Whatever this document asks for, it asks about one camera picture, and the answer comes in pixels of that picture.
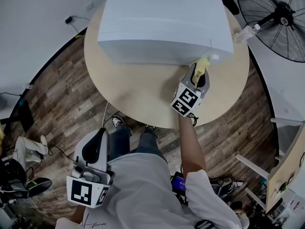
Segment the white cardboard box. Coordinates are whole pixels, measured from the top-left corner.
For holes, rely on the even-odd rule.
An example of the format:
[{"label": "white cardboard box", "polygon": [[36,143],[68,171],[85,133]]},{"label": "white cardboard box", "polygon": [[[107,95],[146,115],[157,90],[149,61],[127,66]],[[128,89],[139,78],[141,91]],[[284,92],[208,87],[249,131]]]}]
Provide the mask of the white cardboard box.
[{"label": "white cardboard box", "polygon": [[107,0],[98,44],[114,62],[189,65],[234,52],[222,0]]}]

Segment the white t-shirt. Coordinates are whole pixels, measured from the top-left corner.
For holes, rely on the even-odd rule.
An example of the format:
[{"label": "white t-shirt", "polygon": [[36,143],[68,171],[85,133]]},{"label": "white t-shirt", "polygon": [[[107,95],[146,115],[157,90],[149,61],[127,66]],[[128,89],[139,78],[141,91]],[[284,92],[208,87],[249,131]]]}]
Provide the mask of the white t-shirt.
[{"label": "white t-shirt", "polygon": [[104,203],[86,208],[82,223],[57,221],[56,229],[193,229],[206,219],[219,229],[241,229],[236,214],[213,191],[205,171],[188,173],[188,212],[172,192],[167,163],[154,154],[127,154],[110,162],[115,172]]},{"label": "white t-shirt", "polygon": [[242,224],[242,229],[247,229],[250,225],[250,220],[249,218],[247,217],[246,213],[244,214],[237,214],[239,220],[240,220],[240,223]]}]

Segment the person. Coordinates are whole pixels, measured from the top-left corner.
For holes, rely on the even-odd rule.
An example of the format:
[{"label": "person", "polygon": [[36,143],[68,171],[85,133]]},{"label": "person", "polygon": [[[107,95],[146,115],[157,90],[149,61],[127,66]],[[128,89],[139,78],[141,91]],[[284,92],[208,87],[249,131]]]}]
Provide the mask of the person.
[{"label": "person", "polygon": [[130,128],[117,115],[112,122],[116,131],[111,135],[109,163],[115,177],[103,205],[79,205],[70,220],[57,220],[56,229],[192,229],[202,220],[212,222],[218,229],[242,228],[237,215],[211,187],[190,118],[179,115],[188,207],[182,206],[172,192],[171,174],[158,149],[155,127],[146,125],[138,147],[130,152]]},{"label": "person", "polygon": [[[4,133],[0,127],[0,157],[2,155],[2,143],[4,140]],[[46,155],[48,153],[48,143],[47,138],[42,135],[41,142],[34,142],[25,137],[19,136],[16,141],[15,149],[13,151],[13,159],[17,160],[24,171],[27,171],[26,162],[34,161],[40,162],[41,155]]]},{"label": "person", "polygon": [[247,229],[250,225],[250,220],[247,217],[247,214],[243,210],[242,201],[233,202],[230,205],[230,208],[234,211],[234,213],[238,216],[240,223],[242,225],[242,229]]}]

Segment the smartphone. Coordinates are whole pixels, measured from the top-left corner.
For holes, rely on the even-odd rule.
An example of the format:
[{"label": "smartphone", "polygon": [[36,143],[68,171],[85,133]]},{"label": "smartphone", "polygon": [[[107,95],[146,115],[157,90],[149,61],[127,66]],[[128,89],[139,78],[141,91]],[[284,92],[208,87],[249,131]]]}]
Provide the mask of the smartphone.
[{"label": "smartphone", "polygon": [[185,180],[183,178],[183,174],[177,171],[171,179],[171,184],[174,193],[185,197],[186,188],[185,188]]}]

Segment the white wall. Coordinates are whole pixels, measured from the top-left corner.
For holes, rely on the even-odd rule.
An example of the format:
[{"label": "white wall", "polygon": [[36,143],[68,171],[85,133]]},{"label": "white wall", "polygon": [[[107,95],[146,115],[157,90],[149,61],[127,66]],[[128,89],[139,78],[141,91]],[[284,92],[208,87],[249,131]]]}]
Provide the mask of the white wall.
[{"label": "white wall", "polygon": [[[241,13],[236,16],[243,27],[246,25]],[[305,63],[287,60],[268,47],[257,37],[248,40],[248,45],[256,58],[271,97],[274,114],[277,118],[296,121],[305,120]],[[296,131],[284,127],[279,131],[279,142],[286,146],[293,140]],[[305,198],[305,165],[290,187],[296,194]],[[305,212],[292,213],[283,228],[299,229],[305,222]]]},{"label": "white wall", "polygon": [[[94,9],[86,5],[93,2]],[[21,94],[42,66],[73,36],[65,24],[70,15],[90,19],[105,0],[0,0],[0,93]],[[82,31],[87,20],[77,19]],[[9,117],[18,97],[4,96],[7,107],[0,119]]]}]

